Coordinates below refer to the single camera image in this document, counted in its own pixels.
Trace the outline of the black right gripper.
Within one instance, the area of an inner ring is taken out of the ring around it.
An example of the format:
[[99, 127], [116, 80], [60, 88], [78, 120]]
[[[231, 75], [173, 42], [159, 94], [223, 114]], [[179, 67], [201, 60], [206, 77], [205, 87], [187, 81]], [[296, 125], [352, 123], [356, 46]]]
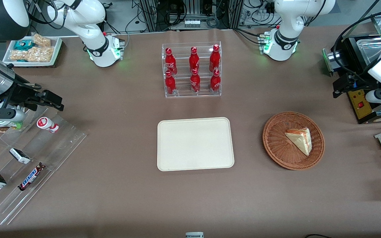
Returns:
[[14, 83], [3, 93], [3, 108], [25, 107], [37, 111], [38, 106], [53, 107], [58, 111], [64, 111], [62, 97], [50, 90], [43, 90], [38, 93], [37, 89], [20, 86]]

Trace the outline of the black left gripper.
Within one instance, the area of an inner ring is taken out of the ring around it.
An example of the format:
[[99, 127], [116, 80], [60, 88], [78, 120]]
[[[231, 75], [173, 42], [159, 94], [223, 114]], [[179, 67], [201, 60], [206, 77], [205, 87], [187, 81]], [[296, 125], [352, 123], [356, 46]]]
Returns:
[[341, 94], [357, 90], [374, 90], [377, 88], [377, 80], [368, 73], [354, 74], [345, 73], [338, 79], [338, 85], [333, 86], [333, 98]]

